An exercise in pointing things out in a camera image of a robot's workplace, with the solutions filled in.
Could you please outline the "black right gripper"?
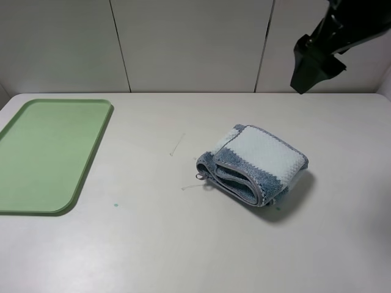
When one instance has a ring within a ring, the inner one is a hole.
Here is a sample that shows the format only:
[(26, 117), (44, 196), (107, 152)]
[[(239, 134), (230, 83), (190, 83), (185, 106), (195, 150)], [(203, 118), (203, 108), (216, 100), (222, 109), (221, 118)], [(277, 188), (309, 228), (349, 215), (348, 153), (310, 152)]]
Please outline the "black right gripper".
[(304, 94), (318, 83), (335, 78), (346, 65), (334, 57), (378, 38), (390, 30), (390, 0), (329, 1), (324, 18), (311, 36), (294, 46), (290, 86)]

